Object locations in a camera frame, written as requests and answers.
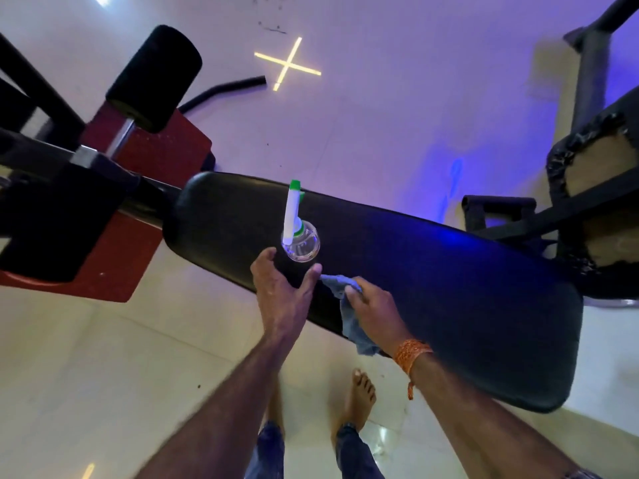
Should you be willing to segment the person's left hand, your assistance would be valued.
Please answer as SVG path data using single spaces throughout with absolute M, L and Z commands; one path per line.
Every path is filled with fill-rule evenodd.
M 276 248 L 264 249 L 251 264 L 265 338 L 290 349 L 307 321 L 312 300 L 298 300 L 298 289 L 276 268 Z

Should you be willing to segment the person's foot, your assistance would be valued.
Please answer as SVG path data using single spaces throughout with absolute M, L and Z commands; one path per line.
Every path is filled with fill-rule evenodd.
M 338 432 L 342 428 L 349 426 L 357 433 L 361 432 L 375 402 L 376 390 L 371 379 L 361 369 L 354 369 L 344 405 L 336 409 L 331 419 L 331 443 L 334 450 L 337 448 Z
M 272 428 L 279 431 L 279 434 L 285 438 L 284 415 L 283 415 L 283 399 L 281 393 L 281 381 L 276 378 L 274 390 L 269 399 L 267 409 L 263 418 L 262 428 Z

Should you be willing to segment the person's right foot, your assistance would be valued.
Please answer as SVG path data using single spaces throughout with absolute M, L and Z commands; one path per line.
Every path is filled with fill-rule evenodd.
M 357 433 L 361 432 L 375 402 L 376 390 L 371 379 L 361 369 L 354 369 L 344 405 L 336 409 L 331 419 L 331 443 L 334 450 L 337 448 L 338 432 L 342 428 L 349 426 Z

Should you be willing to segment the black foam roller pad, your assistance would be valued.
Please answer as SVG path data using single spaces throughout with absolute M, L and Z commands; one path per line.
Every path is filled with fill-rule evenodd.
M 106 92 L 106 101 L 148 133 L 160 133 L 203 65 L 180 31 L 158 25 Z

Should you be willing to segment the clear spray bottle green nozzle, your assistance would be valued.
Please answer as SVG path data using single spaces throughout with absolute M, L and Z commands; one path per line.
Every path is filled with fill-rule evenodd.
M 281 234 L 281 245 L 285 254 L 295 262 L 309 262 L 320 250 L 320 239 L 314 225 L 300 217 L 300 204 L 305 192 L 299 180 L 290 182 Z

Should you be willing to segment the black curved bar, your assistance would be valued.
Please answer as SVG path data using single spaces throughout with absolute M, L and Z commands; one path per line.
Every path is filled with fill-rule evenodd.
M 177 111 L 185 115 L 218 95 L 233 94 L 262 87 L 267 87 L 267 78 L 264 75 L 219 84 L 205 90 L 201 94 L 196 95 L 184 104 L 181 104 L 177 108 Z

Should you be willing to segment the black metal bench frame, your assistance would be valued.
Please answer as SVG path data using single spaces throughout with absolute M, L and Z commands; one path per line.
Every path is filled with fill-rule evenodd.
M 85 145 L 68 151 L 0 130 L 0 165 L 28 177 L 10 182 L 0 195 L 0 237 L 8 239 L 0 271 L 69 283 L 114 214 L 141 208 L 164 217 L 169 196 L 163 187 L 116 161 L 134 128 L 124 117 L 103 152 Z

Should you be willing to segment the person's right forearm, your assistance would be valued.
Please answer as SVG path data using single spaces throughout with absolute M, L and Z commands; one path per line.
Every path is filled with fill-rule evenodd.
M 469 479 L 564 479 L 580 470 L 536 429 L 431 354 L 415 359 L 410 377 Z

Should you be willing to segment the person's right hand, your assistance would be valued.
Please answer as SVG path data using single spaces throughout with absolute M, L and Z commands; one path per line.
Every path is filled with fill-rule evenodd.
M 391 293 L 357 276 L 362 288 L 363 307 L 354 308 L 367 336 L 390 357 L 405 340 L 413 338 L 402 320 Z

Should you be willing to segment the person's left forearm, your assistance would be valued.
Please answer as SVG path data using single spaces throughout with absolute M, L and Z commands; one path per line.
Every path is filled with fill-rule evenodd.
M 134 479 L 242 479 L 295 338 L 265 333 Z

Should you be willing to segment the torn black padded seat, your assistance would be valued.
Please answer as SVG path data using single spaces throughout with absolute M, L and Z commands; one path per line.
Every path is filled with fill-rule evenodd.
M 553 146 L 546 159 L 552 205 L 639 168 L 639 86 Z M 555 259 L 582 294 L 639 300 L 639 192 L 558 230 Z

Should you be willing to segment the blue cleaning cloth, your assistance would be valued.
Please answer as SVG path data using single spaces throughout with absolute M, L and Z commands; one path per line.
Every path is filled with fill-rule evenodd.
M 340 316 L 342 319 L 342 334 L 355 344 L 357 353 L 363 356 L 381 354 L 381 349 L 365 331 L 360 327 L 355 309 L 349 302 L 346 294 L 348 286 L 362 294 L 361 286 L 352 278 L 343 275 L 322 274 L 320 281 L 329 288 L 333 297 L 339 301 Z

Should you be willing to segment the grey metal machine post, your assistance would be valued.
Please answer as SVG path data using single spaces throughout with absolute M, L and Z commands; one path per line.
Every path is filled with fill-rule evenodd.
M 594 119 L 605 108 L 612 34 L 639 10 L 639 0 L 615 0 L 598 19 L 564 35 L 579 54 L 571 131 Z

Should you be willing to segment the orange thread wristband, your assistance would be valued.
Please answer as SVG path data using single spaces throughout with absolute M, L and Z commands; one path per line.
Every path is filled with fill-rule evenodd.
M 432 353 L 433 349 L 428 344 L 411 338 L 403 341 L 395 350 L 395 353 L 392 355 L 392 359 L 394 360 L 394 362 L 399 365 L 401 370 L 404 371 L 409 379 L 409 383 L 407 386 L 407 397 L 410 401 L 414 399 L 414 382 L 411 378 L 411 370 L 415 364 L 415 361 L 422 354 Z

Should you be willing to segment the blue jeans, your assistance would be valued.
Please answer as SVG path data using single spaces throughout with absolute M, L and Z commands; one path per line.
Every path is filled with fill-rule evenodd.
M 244 479 L 284 479 L 284 434 L 274 421 L 265 422 L 258 435 Z M 385 479 L 353 423 L 337 431 L 337 465 L 342 479 Z

